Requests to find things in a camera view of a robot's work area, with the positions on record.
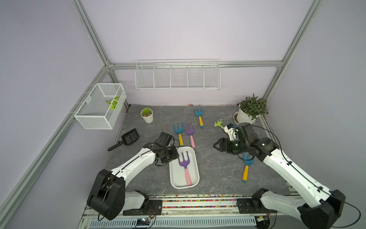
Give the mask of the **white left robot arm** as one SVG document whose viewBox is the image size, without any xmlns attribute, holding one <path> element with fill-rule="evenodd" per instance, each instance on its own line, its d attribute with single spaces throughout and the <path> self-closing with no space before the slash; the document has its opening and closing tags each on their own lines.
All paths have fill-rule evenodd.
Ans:
<svg viewBox="0 0 366 229">
<path fill-rule="evenodd" d="M 147 194 L 135 190 L 127 192 L 129 183 L 147 166 L 164 166 L 179 157 L 175 139 L 161 132 L 154 142 L 146 143 L 141 150 L 124 164 L 101 170 L 94 181 L 87 199 L 87 206 L 98 213 L 98 220 L 113 220 L 122 211 L 136 215 L 156 214 Z"/>
</svg>

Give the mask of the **purple rake pink handle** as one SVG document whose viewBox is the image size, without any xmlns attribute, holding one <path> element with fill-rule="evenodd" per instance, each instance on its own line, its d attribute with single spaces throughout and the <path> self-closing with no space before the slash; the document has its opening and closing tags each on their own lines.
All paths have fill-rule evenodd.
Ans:
<svg viewBox="0 0 366 229">
<path fill-rule="evenodd" d="M 192 181 L 191 181 L 190 174 L 188 171 L 188 165 L 190 164 L 190 158 L 189 158 L 188 152 L 186 152 L 186 156 L 184 153 L 181 153 L 181 157 L 178 158 L 178 163 L 181 167 L 184 167 L 187 185 L 191 186 Z"/>
<path fill-rule="evenodd" d="M 195 149 L 196 145 L 195 145 L 195 141 L 193 138 L 193 135 L 195 133 L 194 124 L 193 123 L 185 124 L 184 129 L 185 129 L 185 132 L 190 136 L 191 147 L 193 149 Z"/>
</svg>

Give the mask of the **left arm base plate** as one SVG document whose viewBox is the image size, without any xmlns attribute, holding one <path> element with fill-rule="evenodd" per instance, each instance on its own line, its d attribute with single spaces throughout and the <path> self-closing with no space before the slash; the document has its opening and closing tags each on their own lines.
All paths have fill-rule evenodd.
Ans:
<svg viewBox="0 0 366 229">
<path fill-rule="evenodd" d="M 123 211 L 124 216 L 145 216 L 145 215 L 161 215 L 163 202 L 161 200 L 148 200 L 141 208 Z"/>
</svg>

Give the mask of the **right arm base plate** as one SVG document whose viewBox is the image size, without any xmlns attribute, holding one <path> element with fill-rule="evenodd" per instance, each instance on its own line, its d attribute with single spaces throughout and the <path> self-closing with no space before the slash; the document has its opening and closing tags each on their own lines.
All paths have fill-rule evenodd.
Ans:
<svg viewBox="0 0 366 229">
<path fill-rule="evenodd" d="M 259 199 L 239 198 L 236 205 L 240 214 L 272 214 L 277 213 L 276 210 L 267 209 Z"/>
</svg>

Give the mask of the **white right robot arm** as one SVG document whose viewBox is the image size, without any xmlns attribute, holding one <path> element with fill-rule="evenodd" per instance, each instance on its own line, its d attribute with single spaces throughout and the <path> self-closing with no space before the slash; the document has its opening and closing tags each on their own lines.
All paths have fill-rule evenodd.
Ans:
<svg viewBox="0 0 366 229">
<path fill-rule="evenodd" d="M 346 197 L 339 190 L 330 190 L 303 171 L 268 137 L 258 138 L 251 124 L 243 123 L 228 130 L 228 138 L 220 138 L 213 147 L 233 155 L 249 153 L 288 182 L 299 198 L 260 189 L 252 195 L 256 208 L 264 207 L 302 221 L 309 229 L 329 229 L 340 218 Z"/>
</svg>

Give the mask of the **white storage tray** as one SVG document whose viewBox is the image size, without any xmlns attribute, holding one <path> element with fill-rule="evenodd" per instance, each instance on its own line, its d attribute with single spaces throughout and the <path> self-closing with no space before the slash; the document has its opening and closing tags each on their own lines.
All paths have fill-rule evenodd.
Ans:
<svg viewBox="0 0 366 229">
<path fill-rule="evenodd" d="M 192 147 L 179 147 L 179 157 L 169 163 L 170 183 L 175 189 L 195 187 L 200 181 L 197 159 Z"/>
</svg>

